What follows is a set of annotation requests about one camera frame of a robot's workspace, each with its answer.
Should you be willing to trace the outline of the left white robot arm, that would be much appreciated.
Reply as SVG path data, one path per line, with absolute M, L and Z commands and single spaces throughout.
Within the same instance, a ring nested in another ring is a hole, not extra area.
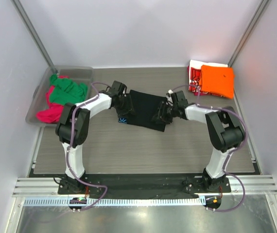
M 88 100 L 66 103 L 56 125 L 55 133 L 62 143 L 66 161 L 65 175 L 58 182 L 58 194 L 81 194 L 88 186 L 102 188 L 101 185 L 96 186 L 83 179 L 86 174 L 83 144 L 88 136 L 90 119 L 112 107 L 119 117 L 135 113 L 125 84 L 114 81 L 105 90 L 95 91 L 96 95 Z

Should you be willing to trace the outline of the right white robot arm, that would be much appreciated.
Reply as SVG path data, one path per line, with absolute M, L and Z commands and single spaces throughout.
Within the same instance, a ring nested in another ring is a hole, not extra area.
M 225 184 L 226 168 L 232 154 L 246 140 L 246 130 L 239 115 L 231 107 L 208 108 L 188 103 L 183 91 L 169 90 L 167 100 L 160 102 L 152 122 L 170 124 L 174 117 L 206 124 L 213 150 L 203 170 L 201 186 L 208 192 L 219 191 Z

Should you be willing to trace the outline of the black t-shirt blue logo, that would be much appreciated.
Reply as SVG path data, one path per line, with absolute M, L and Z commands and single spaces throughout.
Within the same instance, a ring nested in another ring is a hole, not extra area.
M 162 119 L 157 121 L 157 114 L 162 103 L 167 102 L 166 97 L 142 93 L 136 90 L 130 90 L 126 95 L 126 100 L 131 102 L 127 105 L 127 113 L 118 113 L 118 123 L 134 125 L 148 128 L 151 130 L 164 132 L 166 124 Z

